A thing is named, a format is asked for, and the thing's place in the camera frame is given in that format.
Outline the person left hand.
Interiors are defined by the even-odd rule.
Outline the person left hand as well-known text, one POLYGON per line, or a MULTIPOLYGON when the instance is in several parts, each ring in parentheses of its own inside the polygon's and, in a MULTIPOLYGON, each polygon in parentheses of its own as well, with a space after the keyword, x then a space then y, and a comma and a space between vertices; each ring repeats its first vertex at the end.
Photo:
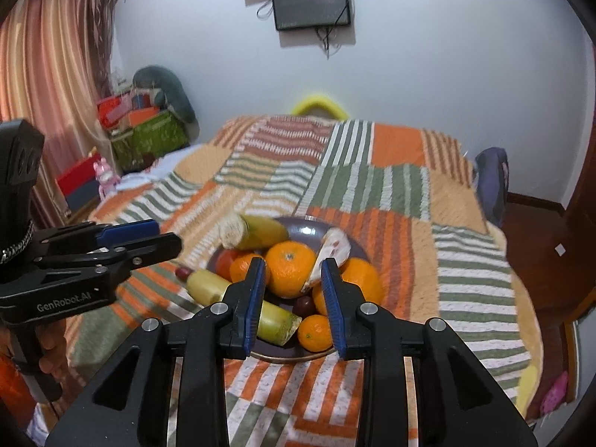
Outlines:
POLYGON ((37 326, 37 339, 44 349, 39 368, 43 373, 51 374, 56 380, 61 380, 68 373, 66 327, 65 319, 37 326))

